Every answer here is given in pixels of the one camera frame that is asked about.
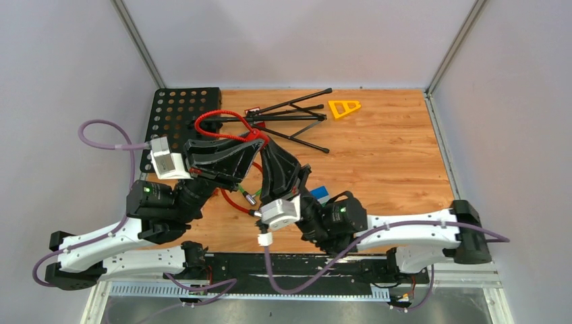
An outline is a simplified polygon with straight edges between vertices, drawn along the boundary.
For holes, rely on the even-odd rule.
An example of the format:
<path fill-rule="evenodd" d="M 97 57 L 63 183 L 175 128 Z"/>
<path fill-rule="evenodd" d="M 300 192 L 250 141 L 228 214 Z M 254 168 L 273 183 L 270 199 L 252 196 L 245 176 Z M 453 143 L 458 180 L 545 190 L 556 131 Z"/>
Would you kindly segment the red tag with cord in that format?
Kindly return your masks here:
<path fill-rule="evenodd" d="M 270 143 L 270 138 L 250 124 L 246 117 L 235 111 L 218 109 L 203 113 L 194 122 L 195 130 L 207 137 L 251 142 L 262 140 L 262 146 Z"/>

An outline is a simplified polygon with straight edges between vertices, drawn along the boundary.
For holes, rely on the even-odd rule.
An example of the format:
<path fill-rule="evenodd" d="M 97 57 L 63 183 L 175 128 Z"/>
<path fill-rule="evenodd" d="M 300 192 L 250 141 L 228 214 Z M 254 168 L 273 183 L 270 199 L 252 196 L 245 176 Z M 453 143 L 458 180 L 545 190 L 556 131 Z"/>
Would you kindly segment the green cable lock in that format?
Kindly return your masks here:
<path fill-rule="evenodd" d="M 247 190 L 245 190 L 241 185 L 238 185 L 238 190 L 250 205 L 255 206 L 257 204 L 256 197 L 260 194 L 260 190 L 254 193 L 250 193 Z"/>

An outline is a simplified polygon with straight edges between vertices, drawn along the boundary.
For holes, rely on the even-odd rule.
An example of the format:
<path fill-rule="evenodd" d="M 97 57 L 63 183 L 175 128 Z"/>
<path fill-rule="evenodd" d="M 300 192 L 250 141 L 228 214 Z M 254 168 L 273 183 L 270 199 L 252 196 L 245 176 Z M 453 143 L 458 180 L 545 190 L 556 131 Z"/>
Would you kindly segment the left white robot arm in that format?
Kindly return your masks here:
<path fill-rule="evenodd" d="M 223 140 L 187 143 L 174 153 L 165 137 L 148 143 L 158 180 L 135 181 L 126 198 L 125 215 L 112 225 L 87 234 L 51 234 L 54 263 L 42 284 L 60 290 L 82 290 L 121 273 L 185 273 L 198 279 L 206 260 L 189 248 L 152 256 L 150 247 L 182 237 L 218 189 L 236 190 L 268 140 L 244 134 Z"/>

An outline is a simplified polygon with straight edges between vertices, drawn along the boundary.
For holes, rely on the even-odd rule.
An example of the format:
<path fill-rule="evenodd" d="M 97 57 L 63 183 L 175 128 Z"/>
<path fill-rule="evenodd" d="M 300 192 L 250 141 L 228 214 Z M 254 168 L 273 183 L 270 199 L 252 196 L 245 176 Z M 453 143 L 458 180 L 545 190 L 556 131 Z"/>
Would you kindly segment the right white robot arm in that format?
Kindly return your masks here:
<path fill-rule="evenodd" d="M 492 260 L 480 216 L 467 200 L 430 213 L 370 215 L 350 191 L 320 203 L 306 188 L 311 167 L 275 142 L 261 157 L 260 221 L 270 232 L 295 225 L 303 241 L 335 257 L 388 246 L 385 272 L 397 282 L 447 259 L 460 265 Z"/>

